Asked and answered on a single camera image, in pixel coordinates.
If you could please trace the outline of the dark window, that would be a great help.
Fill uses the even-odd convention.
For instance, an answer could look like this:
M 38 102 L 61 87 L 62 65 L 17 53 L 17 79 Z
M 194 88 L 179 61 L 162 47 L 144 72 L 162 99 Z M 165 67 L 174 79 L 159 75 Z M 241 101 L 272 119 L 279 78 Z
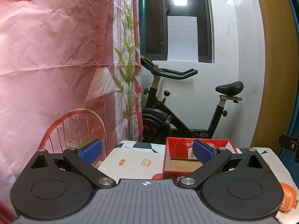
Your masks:
M 212 62 L 210 0 L 139 0 L 139 30 L 151 60 Z

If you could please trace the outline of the white patterned table mat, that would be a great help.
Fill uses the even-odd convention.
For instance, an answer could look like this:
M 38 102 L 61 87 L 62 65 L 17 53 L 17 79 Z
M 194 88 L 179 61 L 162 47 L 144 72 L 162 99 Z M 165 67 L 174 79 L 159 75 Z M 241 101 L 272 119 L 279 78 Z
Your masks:
M 298 187 L 290 172 L 270 148 L 255 148 L 262 155 L 276 178 L 293 187 Z M 151 179 L 163 172 L 164 145 L 122 141 L 96 168 L 115 181 L 121 178 Z

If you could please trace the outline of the wooden door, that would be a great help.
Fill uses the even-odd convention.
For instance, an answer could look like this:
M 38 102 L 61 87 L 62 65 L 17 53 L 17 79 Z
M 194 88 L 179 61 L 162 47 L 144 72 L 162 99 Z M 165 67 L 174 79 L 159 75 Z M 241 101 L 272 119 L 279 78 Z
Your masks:
M 265 37 L 265 81 L 251 145 L 279 154 L 278 140 L 291 124 L 298 91 L 298 39 L 289 0 L 258 0 Z

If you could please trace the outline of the pink printed backdrop cloth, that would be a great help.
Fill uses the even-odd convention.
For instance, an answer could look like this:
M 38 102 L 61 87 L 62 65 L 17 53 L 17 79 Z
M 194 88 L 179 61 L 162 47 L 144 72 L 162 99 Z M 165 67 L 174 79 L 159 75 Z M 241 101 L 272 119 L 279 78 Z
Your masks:
M 1 0 L 1 214 L 38 149 L 141 136 L 138 0 Z

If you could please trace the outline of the red strawberry cardboard box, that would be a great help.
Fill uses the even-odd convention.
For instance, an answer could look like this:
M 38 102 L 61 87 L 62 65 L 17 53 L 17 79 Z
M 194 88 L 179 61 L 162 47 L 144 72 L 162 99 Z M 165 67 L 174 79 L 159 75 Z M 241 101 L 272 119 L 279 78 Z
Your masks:
M 177 182 L 204 164 L 202 150 L 193 152 L 194 141 L 191 138 L 167 138 L 162 179 Z

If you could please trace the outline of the black exercise bike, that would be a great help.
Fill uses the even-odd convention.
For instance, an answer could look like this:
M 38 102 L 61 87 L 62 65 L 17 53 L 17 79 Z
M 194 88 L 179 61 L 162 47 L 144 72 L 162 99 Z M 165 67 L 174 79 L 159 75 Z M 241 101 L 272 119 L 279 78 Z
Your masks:
M 192 96 L 192 76 L 198 70 L 176 71 L 160 68 L 152 60 L 141 56 L 141 64 L 153 76 L 150 88 L 144 88 L 147 97 L 142 109 L 143 134 L 145 143 L 165 144 L 168 137 L 211 139 L 221 118 L 228 112 L 225 104 L 242 101 L 239 94 L 244 89 L 242 81 L 217 86 L 219 100 L 213 100 L 216 108 L 207 101 L 200 102 L 199 96 Z

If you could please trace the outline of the white foam sheet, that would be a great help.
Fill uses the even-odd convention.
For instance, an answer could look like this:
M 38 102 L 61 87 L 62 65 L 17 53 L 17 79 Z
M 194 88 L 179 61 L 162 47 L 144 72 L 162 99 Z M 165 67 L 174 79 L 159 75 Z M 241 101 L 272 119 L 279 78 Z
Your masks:
M 198 62 L 197 17 L 168 16 L 168 61 Z

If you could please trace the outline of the orange plastic bowl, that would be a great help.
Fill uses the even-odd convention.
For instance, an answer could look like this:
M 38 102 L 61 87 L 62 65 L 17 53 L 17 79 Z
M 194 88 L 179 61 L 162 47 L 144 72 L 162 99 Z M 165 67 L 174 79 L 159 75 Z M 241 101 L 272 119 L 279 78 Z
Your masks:
M 283 201 L 279 208 L 282 212 L 290 211 L 291 209 L 296 209 L 298 205 L 296 190 L 286 183 L 280 182 L 283 189 Z

